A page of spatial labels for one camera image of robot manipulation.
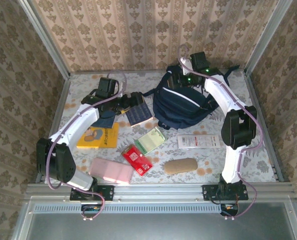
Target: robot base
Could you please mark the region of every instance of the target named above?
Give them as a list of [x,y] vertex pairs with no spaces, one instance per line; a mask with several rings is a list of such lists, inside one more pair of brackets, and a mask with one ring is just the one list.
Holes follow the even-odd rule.
[[226,183],[222,175],[219,178],[218,184],[203,185],[204,201],[239,201],[249,200],[247,187],[238,181],[235,183]]
[[[92,186],[89,189],[90,192],[96,192],[98,194],[101,194],[105,201],[113,201],[114,196],[114,186],[113,185],[98,185],[98,180],[93,177],[93,183]],[[77,191],[75,189],[71,189],[70,201],[100,201],[100,197],[92,194],[86,194],[82,193],[80,191]]]

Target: vent grille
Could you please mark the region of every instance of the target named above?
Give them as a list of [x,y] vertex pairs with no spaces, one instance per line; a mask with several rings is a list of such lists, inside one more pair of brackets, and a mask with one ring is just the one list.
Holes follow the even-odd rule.
[[[34,214],[73,214],[81,213],[80,203],[36,204]],[[212,203],[196,204],[122,204],[109,203],[103,213],[106,214],[200,214],[220,213],[221,207]]]

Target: backpack strap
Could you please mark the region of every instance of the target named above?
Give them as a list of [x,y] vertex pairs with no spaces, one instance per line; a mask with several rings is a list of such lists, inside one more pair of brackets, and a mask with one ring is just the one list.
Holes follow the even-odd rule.
[[170,126],[165,125],[164,123],[162,123],[161,121],[158,121],[158,126],[165,129],[165,130],[170,130]]
[[153,89],[147,91],[146,93],[141,93],[141,92],[140,92],[140,93],[143,95],[143,97],[147,97],[147,96],[153,94],[153,93],[154,93],[154,90],[155,90],[155,88],[153,88]]
[[230,86],[229,81],[228,81],[228,76],[231,74],[231,72],[233,72],[236,69],[239,69],[240,65],[236,65],[236,66],[231,66],[227,72],[223,75],[224,81],[226,82],[226,84],[228,86]]

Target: yellow package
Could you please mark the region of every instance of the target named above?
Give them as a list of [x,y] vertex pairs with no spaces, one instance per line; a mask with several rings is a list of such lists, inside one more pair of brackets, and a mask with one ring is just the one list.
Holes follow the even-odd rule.
[[101,128],[90,126],[78,140],[78,148],[116,148],[118,145],[119,123],[113,128]]

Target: pink box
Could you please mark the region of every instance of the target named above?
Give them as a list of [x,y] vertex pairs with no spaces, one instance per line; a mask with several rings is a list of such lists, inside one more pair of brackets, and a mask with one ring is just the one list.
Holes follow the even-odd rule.
[[128,184],[133,175],[133,168],[127,164],[97,157],[93,160],[88,173],[113,183]]

